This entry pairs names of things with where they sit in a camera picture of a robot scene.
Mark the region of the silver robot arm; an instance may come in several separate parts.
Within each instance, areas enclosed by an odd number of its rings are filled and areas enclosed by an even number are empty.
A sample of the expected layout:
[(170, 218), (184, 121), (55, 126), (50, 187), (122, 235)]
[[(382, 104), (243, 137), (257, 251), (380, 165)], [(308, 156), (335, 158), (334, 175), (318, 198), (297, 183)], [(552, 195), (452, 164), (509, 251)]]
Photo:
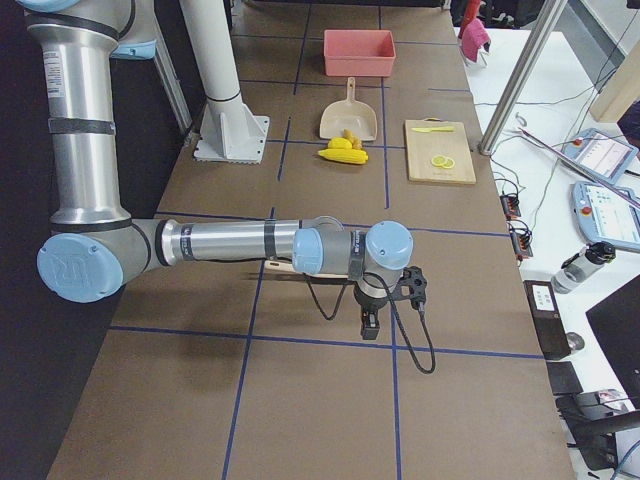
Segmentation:
[(354, 288), (361, 335), (376, 338), (378, 313), (408, 299), (425, 304), (425, 281), (410, 265), (411, 233), (394, 221), (366, 231), (338, 220), (179, 223), (135, 220), (120, 201), (110, 63), (158, 58), (171, 66), (150, 1), (26, 1), (39, 42), (49, 104), (59, 207), (37, 267), (46, 286), (79, 303), (114, 294), (130, 280), (181, 261), (289, 261), (306, 277), (335, 275)]

